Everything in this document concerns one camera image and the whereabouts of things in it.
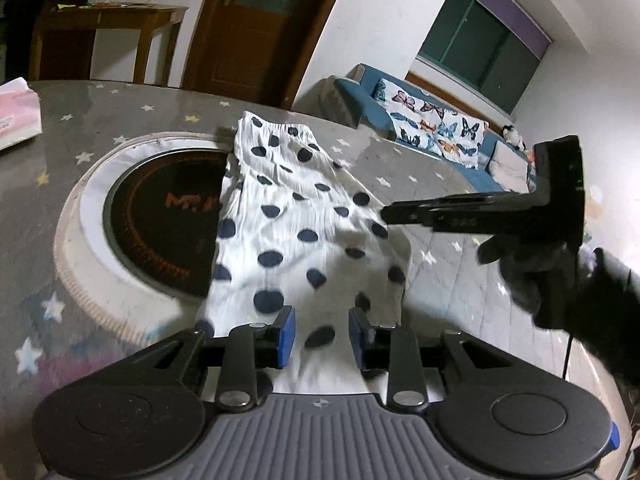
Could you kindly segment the black gloved right hand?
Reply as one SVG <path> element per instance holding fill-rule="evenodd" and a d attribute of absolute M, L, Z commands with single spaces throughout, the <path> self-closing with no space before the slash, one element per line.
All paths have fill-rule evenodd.
<path fill-rule="evenodd" d="M 639 275 L 606 250 L 572 252 L 551 238 L 495 235 L 477 249 L 497 263 L 512 301 L 534 324 L 562 330 L 616 378 L 639 387 Z"/>

